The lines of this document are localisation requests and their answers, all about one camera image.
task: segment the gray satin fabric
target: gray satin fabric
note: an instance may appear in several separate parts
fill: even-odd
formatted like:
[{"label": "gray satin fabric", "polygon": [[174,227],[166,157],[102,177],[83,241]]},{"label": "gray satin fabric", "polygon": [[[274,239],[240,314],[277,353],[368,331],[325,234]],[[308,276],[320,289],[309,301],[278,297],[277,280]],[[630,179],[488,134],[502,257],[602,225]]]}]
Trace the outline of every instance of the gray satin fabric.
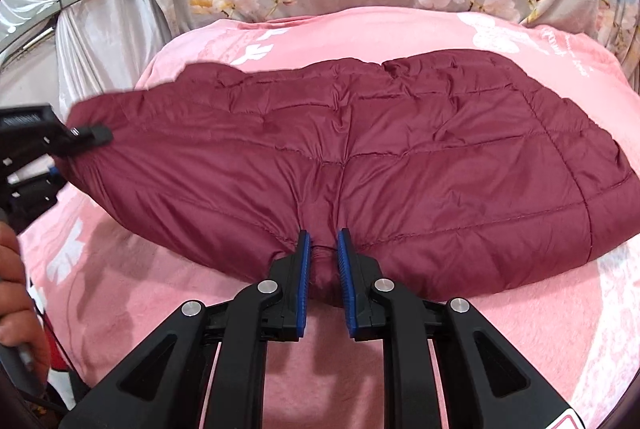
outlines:
[{"label": "gray satin fabric", "polygon": [[[56,0],[1,0],[0,38]],[[154,0],[83,0],[63,10],[56,27],[58,108],[106,90],[131,88],[170,39]],[[37,85],[37,74],[29,78]],[[0,76],[0,105],[2,104]]]}]

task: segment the pink fleece blanket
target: pink fleece blanket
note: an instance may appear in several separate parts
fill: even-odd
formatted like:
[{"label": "pink fleece blanket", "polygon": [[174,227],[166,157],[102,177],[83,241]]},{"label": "pink fleece blanket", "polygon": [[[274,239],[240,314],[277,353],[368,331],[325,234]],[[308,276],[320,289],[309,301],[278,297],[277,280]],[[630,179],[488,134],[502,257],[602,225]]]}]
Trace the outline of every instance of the pink fleece blanket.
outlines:
[{"label": "pink fleece blanket", "polygon": [[[640,98],[612,55],[585,36],[477,14],[366,8],[267,24],[219,21],[169,43],[138,87],[202,60],[254,71],[446,48],[510,57],[577,102],[640,170]],[[89,383],[182,301],[217,303],[244,286],[130,234],[72,187],[22,244],[56,333]],[[640,236],[574,271],[472,301],[594,428],[640,365]],[[382,347],[353,343],[340,309],[311,303],[305,338],[270,345],[264,427],[382,427],[382,394]]]}]

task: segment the black cable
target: black cable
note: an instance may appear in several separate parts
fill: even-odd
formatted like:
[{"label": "black cable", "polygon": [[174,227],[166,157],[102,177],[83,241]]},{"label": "black cable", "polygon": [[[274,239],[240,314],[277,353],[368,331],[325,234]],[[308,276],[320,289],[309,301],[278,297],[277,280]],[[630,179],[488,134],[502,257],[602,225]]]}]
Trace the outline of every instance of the black cable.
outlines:
[{"label": "black cable", "polygon": [[22,398],[25,399],[27,402],[31,402],[32,404],[39,405],[44,409],[49,409],[50,411],[61,414],[62,416],[66,415],[69,412],[69,409],[67,409],[66,407],[62,407],[61,405],[54,404],[53,402],[50,402],[48,400],[44,400],[44,399],[38,398],[37,396],[30,395],[29,393],[25,393],[24,391],[20,391],[20,395],[22,395]]},{"label": "black cable", "polygon": [[38,305],[36,304],[36,301],[33,300],[33,306],[35,308],[35,311],[38,313],[38,315],[40,316],[40,319],[42,319],[42,322],[44,323],[44,326],[47,328],[47,330],[49,330],[49,332],[51,333],[51,335],[53,336],[53,340],[55,340],[56,345],[58,346],[58,349],[62,352],[62,355],[64,356],[64,358],[66,359],[66,363],[71,367],[71,370],[78,376],[80,377],[80,374],[78,373],[78,370],[76,369],[76,367],[74,366],[74,363],[71,361],[71,359],[69,358],[68,353],[65,350],[65,347],[60,343],[60,340],[58,339],[56,332],[54,332],[53,330],[53,326],[51,325],[51,322],[49,321],[48,317],[45,315],[44,312],[41,312],[40,309],[38,308]]}]

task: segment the blue gripper pad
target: blue gripper pad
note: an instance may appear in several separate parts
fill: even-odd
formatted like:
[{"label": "blue gripper pad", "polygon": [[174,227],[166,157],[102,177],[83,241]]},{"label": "blue gripper pad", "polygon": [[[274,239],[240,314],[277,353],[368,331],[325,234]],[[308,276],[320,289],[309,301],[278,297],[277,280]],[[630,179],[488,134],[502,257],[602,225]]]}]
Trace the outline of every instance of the blue gripper pad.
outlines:
[{"label": "blue gripper pad", "polygon": [[298,336],[303,337],[306,327],[306,304],[309,297],[309,268],[311,267],[311,235],[305,234],[302,249],[302,266],[300,268],[300,284],[298,285],[298,308],[296,311],[296,328]]},{"label": "blue gripper pad", "polygon": [[344,317],[347,322],[349,336],[353,339],[358,327],[356,320],[356,293],[351,274],[351,262],[344,230],[338,234],[338,269],[340,270],[340,284],[342,285],[342,304]]}]

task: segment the finger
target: finger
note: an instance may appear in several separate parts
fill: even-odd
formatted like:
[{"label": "finger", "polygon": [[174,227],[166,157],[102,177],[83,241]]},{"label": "finger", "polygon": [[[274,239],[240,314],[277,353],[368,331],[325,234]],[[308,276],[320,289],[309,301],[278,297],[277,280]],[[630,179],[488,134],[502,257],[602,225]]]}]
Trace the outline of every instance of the finger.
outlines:
[{"label": "finger", "polygon": [[19,312],[33,311],[33,300],[23,284],[3,281],[0,283],[0,316]]},{"label": "finger", "polygon": [[15,232],[6,223],[0,222],[0,247],[7,247],[20,254],[20,243]]},{"label": "finger", "polygon": [[24,263],[12,249],[0,246],[0,279],[26,286]]},{"label": "finger", "polygon": [[0,319],[0,344],[9,347],[29,345],[34,360],[34,372],[41,382],[47,382],[50,367],[49,345],[33,311],[22,310]]}]

